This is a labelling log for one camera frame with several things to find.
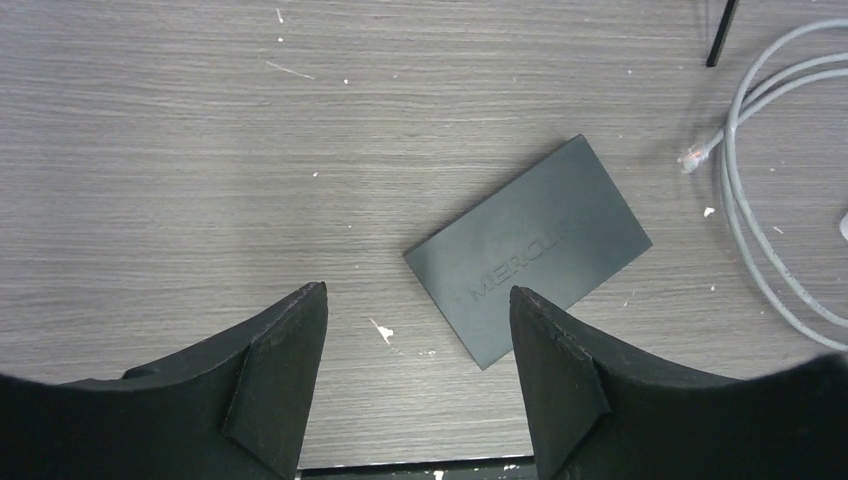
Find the black network switch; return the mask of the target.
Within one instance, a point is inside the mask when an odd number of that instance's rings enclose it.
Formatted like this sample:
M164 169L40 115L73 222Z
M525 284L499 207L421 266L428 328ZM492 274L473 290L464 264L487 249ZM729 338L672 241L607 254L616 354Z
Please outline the black network switch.
M588 139L577 135L408 249L404 260L485 370L513 348L513 287L568 308L651 246Z

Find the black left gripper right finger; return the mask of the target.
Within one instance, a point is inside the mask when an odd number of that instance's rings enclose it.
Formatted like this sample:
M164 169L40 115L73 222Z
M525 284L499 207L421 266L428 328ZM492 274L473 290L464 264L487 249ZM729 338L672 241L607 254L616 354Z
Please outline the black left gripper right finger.
M847 357L740 380L686 367L514 287L510 327L542 479L843 479Z

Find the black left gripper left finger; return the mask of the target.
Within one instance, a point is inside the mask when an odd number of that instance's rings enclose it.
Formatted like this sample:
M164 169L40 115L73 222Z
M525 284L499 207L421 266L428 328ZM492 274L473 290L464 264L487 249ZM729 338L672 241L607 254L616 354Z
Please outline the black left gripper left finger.
M118 379L3 375L5 479L293 479L327 330L308 283Z

